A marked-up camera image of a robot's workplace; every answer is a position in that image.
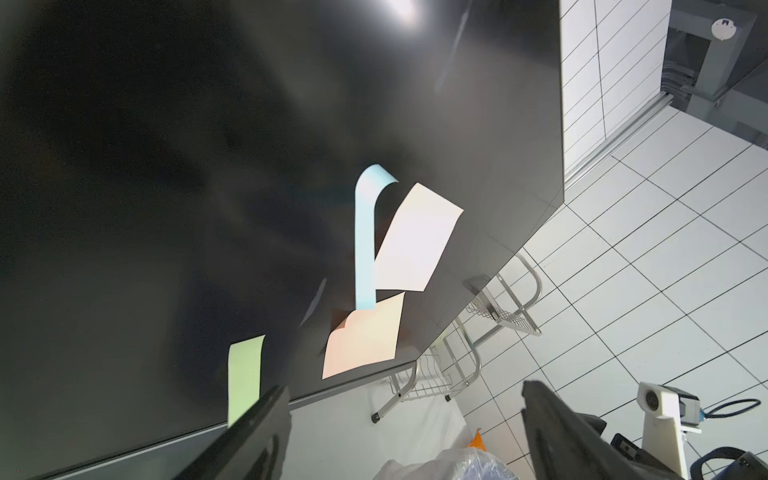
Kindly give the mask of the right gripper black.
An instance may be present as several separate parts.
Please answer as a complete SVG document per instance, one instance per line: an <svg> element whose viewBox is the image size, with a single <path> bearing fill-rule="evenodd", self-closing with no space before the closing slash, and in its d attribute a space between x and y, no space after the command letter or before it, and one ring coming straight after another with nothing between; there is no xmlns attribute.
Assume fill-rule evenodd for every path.
<svg viewBox="0 0 768 480"><path fill-rule="evenodd" d="M595 415L579 413L578 416L599 435L601 435L607 427L607 422ZM628 440L620 433L616 433L613 436L612 440L610 441L610 446L613 451L620 454L625 460L636 466L641 466L645 470L653 471L656 473L663 472L664 474L671 474L673 479L680 479L679 475L676 475L661 461L656 459L653 455L632 441Z"/></svg>

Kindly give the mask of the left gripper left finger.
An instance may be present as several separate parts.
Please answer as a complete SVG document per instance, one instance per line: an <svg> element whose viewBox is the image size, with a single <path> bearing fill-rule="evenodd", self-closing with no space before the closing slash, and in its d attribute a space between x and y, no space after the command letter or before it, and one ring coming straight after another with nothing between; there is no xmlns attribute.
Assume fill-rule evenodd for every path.
<svg viewBox="0 0 768 480"><path fill-rule="evenodd" d="M291 430L289 400L287 387L271 388L175 480L280 478Z"/></svg>

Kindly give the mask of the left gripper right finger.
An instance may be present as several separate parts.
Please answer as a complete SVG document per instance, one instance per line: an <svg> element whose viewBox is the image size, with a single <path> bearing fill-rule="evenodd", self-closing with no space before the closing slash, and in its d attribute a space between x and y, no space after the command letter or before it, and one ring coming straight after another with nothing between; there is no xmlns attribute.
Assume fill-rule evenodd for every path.
<svg viewBox="0 0 768 480"><path fill-rule="evenodd" d="M523 383L521 414L538 479L676 479L663 469L632 462L606 443L540 381Z"/></svg>

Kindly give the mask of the green narrow sticky note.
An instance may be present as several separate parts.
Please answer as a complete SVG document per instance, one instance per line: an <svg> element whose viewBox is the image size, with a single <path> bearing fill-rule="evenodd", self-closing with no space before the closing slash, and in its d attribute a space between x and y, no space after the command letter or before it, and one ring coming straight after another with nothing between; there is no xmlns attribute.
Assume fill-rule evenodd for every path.
<svg viewBox="0 0 768 480"><path fill-rule="evenodd" d="M260 398L262 347L265 336L229 347L227 426L232 427Z"/></svg>

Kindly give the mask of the pink sticky note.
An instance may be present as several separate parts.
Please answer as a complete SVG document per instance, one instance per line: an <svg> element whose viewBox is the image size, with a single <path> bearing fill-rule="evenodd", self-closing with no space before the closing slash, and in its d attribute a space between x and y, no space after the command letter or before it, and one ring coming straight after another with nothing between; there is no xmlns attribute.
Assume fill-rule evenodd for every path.
<svg viewBox="0 0 768 480"><path fill-rule="evenodd" d="M322 378L395 358L405 294L355 310L329 335Z"/></svg>
<svg viewBox="0 0 768 480"><path fill-rule="evenodd" d="M374 262L378 290L423 292L463 209L417 183L398 207Z"/></svg>

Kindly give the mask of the blue narrow sticky note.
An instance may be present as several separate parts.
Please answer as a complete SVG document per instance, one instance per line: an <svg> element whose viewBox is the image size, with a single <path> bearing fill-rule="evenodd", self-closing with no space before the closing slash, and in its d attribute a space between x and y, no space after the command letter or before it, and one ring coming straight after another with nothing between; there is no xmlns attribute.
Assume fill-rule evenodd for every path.
<svg viewBox="0 0 768 480"><path fill-rule="evenodd" d="M375 207L383 190L397 180L381 165L367 167L354 190L355 309L370 310L376 305L374 275Z"/></svg>

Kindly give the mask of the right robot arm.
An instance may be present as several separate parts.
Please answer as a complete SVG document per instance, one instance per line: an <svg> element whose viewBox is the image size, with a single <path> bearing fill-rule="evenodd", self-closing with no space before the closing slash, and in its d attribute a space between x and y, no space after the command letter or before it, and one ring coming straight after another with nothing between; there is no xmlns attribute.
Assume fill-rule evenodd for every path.
<svg viewBox="0 0 768 480"><path fill-rule="evenodd" d="M622 434L617 433L610 441L611 448L641 472L652 474L654 479L680 479L670 468ZM752 452L735 447L718 447L694 461L688 471L689 479L704 479L707 463L723 460L726 465L713 479L766 479L767 464Z"/></svg>

